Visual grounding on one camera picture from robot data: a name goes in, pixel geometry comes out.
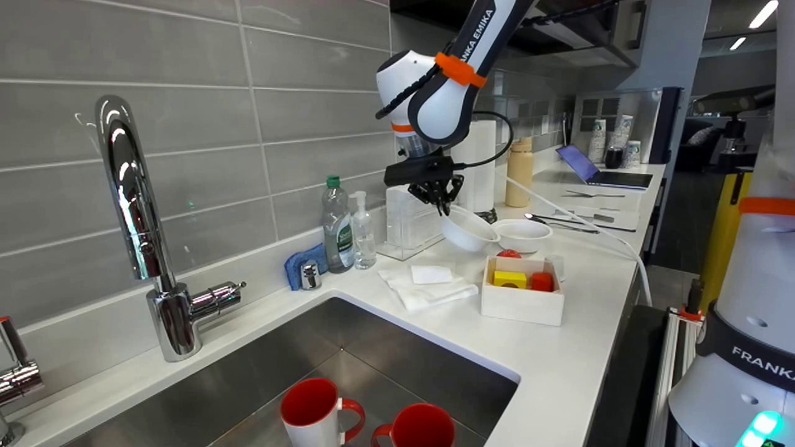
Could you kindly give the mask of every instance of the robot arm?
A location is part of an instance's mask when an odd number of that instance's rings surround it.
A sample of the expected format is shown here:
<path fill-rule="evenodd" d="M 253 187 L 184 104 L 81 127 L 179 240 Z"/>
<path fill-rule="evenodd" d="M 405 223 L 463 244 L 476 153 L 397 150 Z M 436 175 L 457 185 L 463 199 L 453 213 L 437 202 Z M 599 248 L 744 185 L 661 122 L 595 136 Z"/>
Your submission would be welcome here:
<path fill-rule="evenodd" d="M 389 166 L 385 185 L 410 185 L 410 192 L 450 211 L 463 177 L 442 153 L 471 135 L 473 104 L 486 84 L 498 52 L 535 0 L 476 0 L 459 36 L 446 52 L 426 57 L 397 52 L 377 67 L 376 83 L 394 133 L 409 155 L 405 161 Z"/>

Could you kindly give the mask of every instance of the stainless steel sink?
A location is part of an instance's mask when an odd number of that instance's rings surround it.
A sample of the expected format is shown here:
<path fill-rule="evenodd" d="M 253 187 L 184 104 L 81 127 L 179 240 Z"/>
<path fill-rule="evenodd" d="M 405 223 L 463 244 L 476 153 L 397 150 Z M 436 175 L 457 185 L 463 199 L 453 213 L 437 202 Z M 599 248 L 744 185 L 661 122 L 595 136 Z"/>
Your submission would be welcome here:
<path fill-rule="evenodd" d="M 457 447 L 486 444 L 517 390 L 515 380 L 333 298 L 69 444 L 282 447 L 282 395 L 309 376 L 332 377 L 366 405 L 355 444 L 371 444 L 377 425 L 417 400 L 456 417 Z"/>

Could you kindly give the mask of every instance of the mug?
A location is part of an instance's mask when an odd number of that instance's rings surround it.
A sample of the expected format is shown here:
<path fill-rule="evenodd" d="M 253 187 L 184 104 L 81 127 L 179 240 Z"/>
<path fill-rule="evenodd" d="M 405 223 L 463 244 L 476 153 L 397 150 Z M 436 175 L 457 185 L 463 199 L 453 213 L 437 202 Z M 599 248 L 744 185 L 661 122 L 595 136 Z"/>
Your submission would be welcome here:
<path fill-rule="evenodd" d="M 397 413 L 396 423 L 374 433 L 374 447 L 380 437 L 391 437 L 396 447 L 453 447 L 453 417 L 431 403 L 415 403 Z"/>
<path fill-rule="evenodd" d="M 338 411 L 358 416 L 358 423 L 348 433 L 338 431 Z M 279 416 L 293 447 L 348 444 L 366 427 L 363 405 L 340 397 L 338 389 L 325 377 L 297 384 L 282 400 Z"/>

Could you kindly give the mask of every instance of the faucet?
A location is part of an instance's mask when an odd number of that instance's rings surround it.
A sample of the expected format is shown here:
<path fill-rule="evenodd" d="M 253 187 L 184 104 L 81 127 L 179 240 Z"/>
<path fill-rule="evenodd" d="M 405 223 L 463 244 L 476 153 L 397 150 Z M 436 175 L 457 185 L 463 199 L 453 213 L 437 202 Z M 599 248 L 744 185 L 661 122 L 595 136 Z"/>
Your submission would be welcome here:
<path fill-rule="evenodd" d="M 9 315 L 0 319 L 0 405 L 16 403 L 23 395 L 31 395 L 35 390 L 42 390 L 46 380 L 40 376 L 40 367 L 32 357 L 28 357 L 28 350 L 10 324 Z M 0 416 L 0 447 L 16 444 L 26 434 L 26 425 L 9 423 Z"/>
<path fill-rule="evenodd" d="M 240 304 L 247 283 L 227 280 L 191 297 L 190 288 L 176 280 L 169 266 L 166 236 L 158 213 L 134 118 L 122 97 L 103 97 L 97 102 L 97 133 L 134 277 L 139 280 L 155 280 L 146 304 L 158 340 L 166 364 L 184 360 L 202 349 L 200 321 Z"/>

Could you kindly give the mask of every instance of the plastic bottle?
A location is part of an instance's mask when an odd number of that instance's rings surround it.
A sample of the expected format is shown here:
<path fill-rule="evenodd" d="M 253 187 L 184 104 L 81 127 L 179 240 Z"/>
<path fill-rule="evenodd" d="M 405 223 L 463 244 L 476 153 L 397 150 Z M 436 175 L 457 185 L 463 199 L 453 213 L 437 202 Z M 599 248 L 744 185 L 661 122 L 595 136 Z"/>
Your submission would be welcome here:
<path fill-rule="evenodd" d="M 595 120 L 595 133 L 589 141 L 589 160 L 595 164 L 605 161 L 605 145 L 607 145 L 607 120 Z"/>
<path fill-rule="evenodd" d="M 519 140 L 508 155 L 508 177 L 530 190 L 532 185 L 532 140 Z M 513 182 L 505 187 L 505 206 L 528 210 L 528 192 L 517 190 Z"/>
<path fill-rule="evenodd" d="M 626 150 L 633 122 L 637 120 L 631 114 L 621 114 L 618 127 L 612 135 L 609 150 Z"/>
<path fill-rule="evenodd" d="M 376 244 L 374 244 L 374 220 L 366 210 L 369 195 L 366 192 L 355 192 L 351 195 L 351 199 L 355 202 L 355 213 L 351 220 L 354 223 L 354 253 L 355 253 L 355 268 L 366 271 L 371 266 L 376 266 Z"/>
<path fill-rule="evenodd" d="M 323 195 L 323 244 L 332 274 L 354 268 L 354 228 L 348 195 L 340 187 L 340 177 L 325 179 Z"/>

